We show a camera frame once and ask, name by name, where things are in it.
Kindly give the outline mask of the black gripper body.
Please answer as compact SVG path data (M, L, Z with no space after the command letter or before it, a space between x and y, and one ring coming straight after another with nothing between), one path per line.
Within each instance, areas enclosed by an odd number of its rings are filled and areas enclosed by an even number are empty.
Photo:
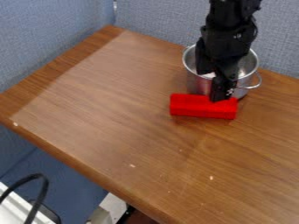
M226 74L238 73L239 61L249 54L250 47L258 36L258 26L243 24L233 30L222 30L205 25L201 38L205 52L214 64L214 73L221 70Z

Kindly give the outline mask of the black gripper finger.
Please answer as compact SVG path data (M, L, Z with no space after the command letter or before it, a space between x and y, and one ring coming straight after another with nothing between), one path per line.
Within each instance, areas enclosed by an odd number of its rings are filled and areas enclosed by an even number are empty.
M217 76L211 81L210 100L221 102L231 98L238 85L239 75L237 73L225 73L221 70L215 74Z
M195 47L195 65L198 75L210 74L215 71L214 64L205 52L203 43L198 43Z

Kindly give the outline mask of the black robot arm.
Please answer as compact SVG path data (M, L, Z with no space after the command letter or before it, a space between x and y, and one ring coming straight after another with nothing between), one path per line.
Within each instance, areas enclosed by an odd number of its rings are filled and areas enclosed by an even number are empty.
M210 0L210 13L195 45L198 75L215 73L210 100L231 98L239 80L239 61L258 37L255 12L262 0Z

